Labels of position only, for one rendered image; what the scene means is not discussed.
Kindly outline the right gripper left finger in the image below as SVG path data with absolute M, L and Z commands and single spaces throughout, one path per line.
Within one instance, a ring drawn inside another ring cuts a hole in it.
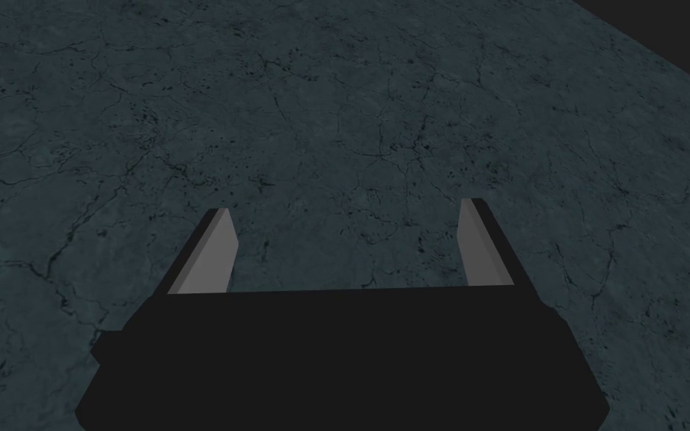
M 154 293 L 226 292 L 238 245 L 229 209 L 207 210 Z

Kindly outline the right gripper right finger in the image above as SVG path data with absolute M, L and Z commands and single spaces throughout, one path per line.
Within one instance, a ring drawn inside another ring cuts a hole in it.
M 481 198 L 460 205 L 457 243 L 469 286 L 532 287 L 504 230 Z

